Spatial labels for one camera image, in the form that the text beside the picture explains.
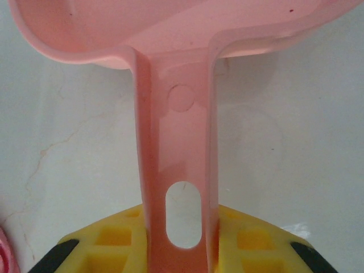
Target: black strip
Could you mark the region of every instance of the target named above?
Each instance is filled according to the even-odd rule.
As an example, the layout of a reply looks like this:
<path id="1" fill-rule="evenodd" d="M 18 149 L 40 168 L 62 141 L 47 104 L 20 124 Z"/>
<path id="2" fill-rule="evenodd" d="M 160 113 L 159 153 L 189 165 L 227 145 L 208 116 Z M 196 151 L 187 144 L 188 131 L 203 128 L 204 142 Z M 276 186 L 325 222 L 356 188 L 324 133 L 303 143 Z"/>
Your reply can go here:
<path id="1" fill-rule="evenodd" d="M 329 264 L 328 261 L 312 247 L 297 242 L 292 242 L 291 246 L 313 273 L 338 273 L 335 268 L 333 268 L 331 264 Z"/>
<path id="2" fill-rule="evenodd" d="M 79 240 L 71 239 L 52 248 L 29 273 L 54 273 L 77 246 Z"/>

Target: plastic handle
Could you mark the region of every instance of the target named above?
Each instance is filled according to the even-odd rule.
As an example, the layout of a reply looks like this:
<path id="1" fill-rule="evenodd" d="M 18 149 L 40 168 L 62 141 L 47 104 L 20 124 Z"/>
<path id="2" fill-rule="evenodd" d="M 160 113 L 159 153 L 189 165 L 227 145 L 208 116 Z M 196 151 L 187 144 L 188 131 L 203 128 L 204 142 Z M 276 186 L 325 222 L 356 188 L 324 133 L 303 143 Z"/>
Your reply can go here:
<path id="1" fill-rule="evenodd" d="M 138 55 L 136 134 L 148 238 L 149 273 L 211 273 L 218 253 L 216 100 L 207 54 Z M 192 249 L 166 232 L 166 193 L 188 181 L 201 195 L 202 236 Z"/>

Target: circular mark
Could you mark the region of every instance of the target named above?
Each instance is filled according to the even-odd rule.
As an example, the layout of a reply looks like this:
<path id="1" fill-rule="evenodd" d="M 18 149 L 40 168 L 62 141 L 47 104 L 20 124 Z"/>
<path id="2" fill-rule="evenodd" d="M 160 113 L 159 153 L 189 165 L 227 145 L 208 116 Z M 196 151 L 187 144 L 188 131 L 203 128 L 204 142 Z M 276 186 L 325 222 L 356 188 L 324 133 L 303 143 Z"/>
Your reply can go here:
<path id="1" fill-rule="evenodd" d="M 185 112 L 195 102 L 195 93 L 188 85 L 175 85 L 169 91 L 168 105 L 174 111 Z"/>

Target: square opening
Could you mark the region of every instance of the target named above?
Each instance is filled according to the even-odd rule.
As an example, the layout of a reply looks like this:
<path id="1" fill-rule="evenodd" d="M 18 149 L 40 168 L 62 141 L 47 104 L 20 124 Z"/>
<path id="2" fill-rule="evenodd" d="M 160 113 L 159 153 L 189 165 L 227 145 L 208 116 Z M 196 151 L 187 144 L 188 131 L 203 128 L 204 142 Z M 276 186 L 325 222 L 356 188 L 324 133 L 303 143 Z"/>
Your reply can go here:
<path id="1" fill-rule="evenodd" d="M 122 273 L 127 256 L 111 253 L 89 253 L 77 273 Z"/>
<path id="2" fill-rule="evenodd" d="M 259 227 L 248 228 L 238 232 L 238 248 L 244 250 L 271 250 L 274 249 L 272 239 L 268 232 Z"/>
<path id="3" fill-rule="evenodd" d="M 105 226 L 96 240 L 100 246 L 130 246 L 131 229 L 129 227 Z"/>
<path id="4" fill-rule="evenodd" d="M 245 259 L 242 260 L 245 273 L 286 273 L 280 259 Z"/>
<path id="5" fill-rule="evenodd" d="M 136 210 L 136 209 L 126 212 L 126 214 L 125 214 L 126 217 L 130 217 L 130 218 L 139 217 L 139 215 L 140 215 L 140 210 Z"/>

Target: pink plastic ladle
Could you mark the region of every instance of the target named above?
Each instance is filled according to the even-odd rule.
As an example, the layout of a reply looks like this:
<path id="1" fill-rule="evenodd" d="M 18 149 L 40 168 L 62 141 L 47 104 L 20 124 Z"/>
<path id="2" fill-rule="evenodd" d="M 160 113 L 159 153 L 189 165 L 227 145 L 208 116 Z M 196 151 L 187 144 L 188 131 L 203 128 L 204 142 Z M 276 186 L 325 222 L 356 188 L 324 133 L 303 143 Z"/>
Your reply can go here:
<path id="1" fill-rule="evenodd" d="M 149 273 L 213 272 L 218 247 L 218 57 L 287 48 L 362 0 L 9 0 L 24 37 L 65 63 L 130 68 Z M 202 237 L 181 249 L 166 233 L 168 188 L 201 195 Z"/>

